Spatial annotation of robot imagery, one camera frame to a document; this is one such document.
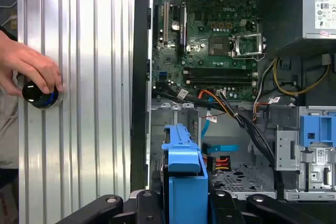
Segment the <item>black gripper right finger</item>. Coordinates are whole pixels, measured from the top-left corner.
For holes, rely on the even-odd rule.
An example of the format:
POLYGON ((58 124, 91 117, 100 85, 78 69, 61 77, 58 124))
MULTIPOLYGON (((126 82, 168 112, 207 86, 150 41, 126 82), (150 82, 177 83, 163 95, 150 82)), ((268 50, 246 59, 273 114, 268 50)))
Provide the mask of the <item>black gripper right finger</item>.
POLYGON ((209 223, 323 223, 300 210, 269 196, 253 194, 245 200, 245 211, 240 211, 224 190, 209 192, 209 223))

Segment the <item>person's hand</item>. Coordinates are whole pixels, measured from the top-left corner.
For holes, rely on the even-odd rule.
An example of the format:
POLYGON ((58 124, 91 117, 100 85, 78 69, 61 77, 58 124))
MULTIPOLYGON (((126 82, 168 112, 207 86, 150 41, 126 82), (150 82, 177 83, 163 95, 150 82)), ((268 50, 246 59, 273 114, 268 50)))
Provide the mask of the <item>person's hand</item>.
POLYGON ((1 87, 7 94, 21 97, 22 91, 13 80, 15 71, 32 80, 43 93, 63 91, 59 67, 52 59, 1 31, 1 87))

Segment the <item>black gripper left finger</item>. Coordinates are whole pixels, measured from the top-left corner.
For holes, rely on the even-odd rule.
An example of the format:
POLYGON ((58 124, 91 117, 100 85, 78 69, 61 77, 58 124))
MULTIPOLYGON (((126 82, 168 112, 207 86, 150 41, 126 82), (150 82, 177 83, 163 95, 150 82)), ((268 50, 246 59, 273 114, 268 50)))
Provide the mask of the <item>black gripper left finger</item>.
POLYGON ((59 223, 165 223, 161 196, 152 190, 136 190, 124 201, 103 195, 59 223))

